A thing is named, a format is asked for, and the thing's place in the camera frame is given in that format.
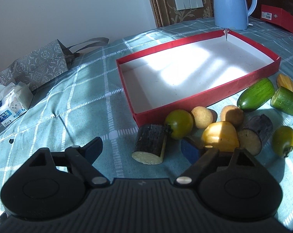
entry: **white wall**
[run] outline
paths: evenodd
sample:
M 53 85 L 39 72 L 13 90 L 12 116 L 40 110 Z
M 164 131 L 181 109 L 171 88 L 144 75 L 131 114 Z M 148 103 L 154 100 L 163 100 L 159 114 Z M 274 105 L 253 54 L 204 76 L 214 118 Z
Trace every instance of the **white wall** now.
M 149 0 L 0 0 L 0 71 L 55 39 L 113 42 L 155 27 Z

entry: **light switch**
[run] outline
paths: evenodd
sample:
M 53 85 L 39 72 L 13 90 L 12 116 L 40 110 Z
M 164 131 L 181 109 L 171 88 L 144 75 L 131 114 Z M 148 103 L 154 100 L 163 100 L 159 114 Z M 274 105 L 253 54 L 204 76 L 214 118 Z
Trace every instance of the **light switch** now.
M 174 0 L 176 10 L 196 9 L 203 7 L 202 0 Z
M 189 2 L 189 0 L 183 0 L 183 2 L 184 2 L 185 9 L 186 10 L 190 9 L 190 2 Z
M 190 8 L 191 9 L 198 8 L 198 6 L 197 6 L 197 0 L 189 0 L 189 2 L 190 2 Z
M 174 0 L 174 1 L 175 1 L 176 10 L 184 10 L 185 9 L 183 0 Z
M 203 0 L 196 0 L 196 2 L 197 2 L 197 8 L 203 7 Z

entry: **gray gift bag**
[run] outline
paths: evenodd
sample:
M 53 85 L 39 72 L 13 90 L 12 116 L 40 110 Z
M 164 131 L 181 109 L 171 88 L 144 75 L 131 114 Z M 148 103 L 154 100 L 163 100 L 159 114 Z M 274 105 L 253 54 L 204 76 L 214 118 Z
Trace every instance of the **gray gift bag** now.
M 45 84 L 51 79 L 68 71 L 71 61 L 78 57 L 81 51 L 88 47 L 105 46 L 109 39 L 96 37 L 79 44 L 96 41 L 72 53 L 70 47 L 65 47 L 59 40 L 55 40 L 40 49 L 34 50 L 26 56 L 15 60 L 8 68 L 0 72 L 0 81 L 7 86 L 10 82 L 29 84 L 31 91 Z

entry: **blue plaid tablecloth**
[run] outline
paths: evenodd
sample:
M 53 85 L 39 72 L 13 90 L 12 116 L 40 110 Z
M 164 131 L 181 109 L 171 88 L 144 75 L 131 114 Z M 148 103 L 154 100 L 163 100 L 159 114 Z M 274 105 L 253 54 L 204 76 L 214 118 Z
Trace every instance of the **blue plaid tablecloth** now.
M 280 55 L 281 73 L 293 80 L 293 34 L 257 19 L 249 21 L 253 26 L 237 32 Z M 69 71 L 34 91 L 31 109 L 6 129 L 0 126 L 0 190 L 39 148 L 63 151 L 72 145 L 83 146 L 96 136 L 102 138 L 104 148 L 94 166 L 110 180 L 115 177 L 174 179 L 181 174 L 190 164 L 181 154 L 178 142 L 167 145 L 160 165 L 146 166 L 131 158 L 138 127 L 130 113 L 115 60 L 161 43 L 218 29 L 212 18 L 186 21 L 126 37 L 76 58 Z M 275 88 L 276 76 L 270 77 Z M 220 113 L 223 106 L 236 104 L 240 94 L 210 108 Z M 275 129 L 280 125 L 293 128 L 293 117 L 272 109 L 269 103 L 249 117 L 260 113 L 269 116 Z M 257 159 L 283 189 L 276 218 L 293 229 L 293 152 L 286 160 L 280 160 L 268 143 Z M 3 211 L 0 201 L 0 215 Z

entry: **yellow pepper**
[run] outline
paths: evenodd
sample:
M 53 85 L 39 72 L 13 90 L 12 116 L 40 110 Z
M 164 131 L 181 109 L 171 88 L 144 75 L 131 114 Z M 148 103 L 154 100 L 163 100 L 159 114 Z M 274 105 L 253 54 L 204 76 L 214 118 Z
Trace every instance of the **yellow pepper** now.
M 284 75 L 284 74 L 279 74 L 277 78 L 277 86 L 278 88 L 285 87 L 288 90 L 293 92 L 293 82 L 290 79 L 290 77 Z
M 228 121 L 211 123 L 203 132 L 204 146 L 211 145 L 222 152 L 233 152 L 240 146 L 235 127 Z

